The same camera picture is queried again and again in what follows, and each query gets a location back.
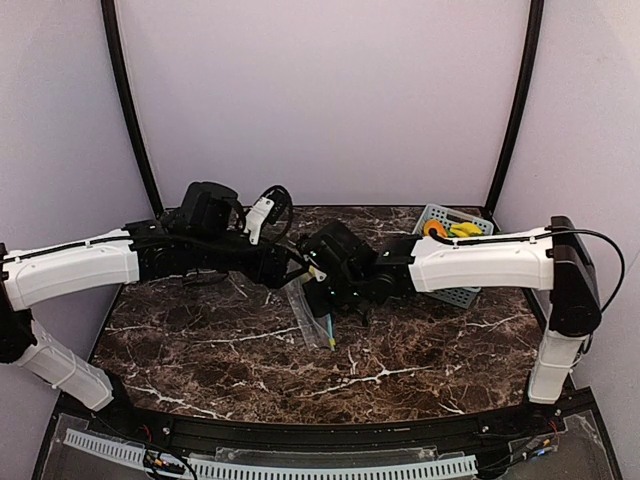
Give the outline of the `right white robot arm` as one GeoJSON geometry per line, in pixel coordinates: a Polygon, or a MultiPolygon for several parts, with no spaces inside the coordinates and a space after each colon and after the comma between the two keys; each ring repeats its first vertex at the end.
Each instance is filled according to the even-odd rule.
{"type": "Polygon", "coordinates": [[[551,405],[561,396],[581,347],[602,322],[609,303],[599,295],[595,264],[583,237],[608,243],[619,264],[624,254],[608,236],[578,229],[566,216],[512,234],[443,237],[435,229],[404,235],[374,250],[340,221],[301,238],[297,248],[311,266],[302,286],[316,318],[342,307],[382,305],[455,288],[546,291],[551,310],[528,381],[527,398],[551,405]]]}

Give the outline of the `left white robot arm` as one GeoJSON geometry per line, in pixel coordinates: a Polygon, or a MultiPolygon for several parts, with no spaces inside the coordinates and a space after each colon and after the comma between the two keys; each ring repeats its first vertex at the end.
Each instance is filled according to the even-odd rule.
{"type": "Polygon", "coordinates": [[[2,363],[29,370],[94,412],[126,403],[116,377],[53,338],[33,317],[33,306],[92,288],[200,271],[239,272],[258,285],[279,289],[298,276],[289,264],[299,258],[280,245],[284,232],[264,239],[261,231],[282,215],[293,215],[293,202],[280,185],[244,208],[233,189],[193,182],[181,205],[157,219],[43,249],[3,249],[2,363]]]}

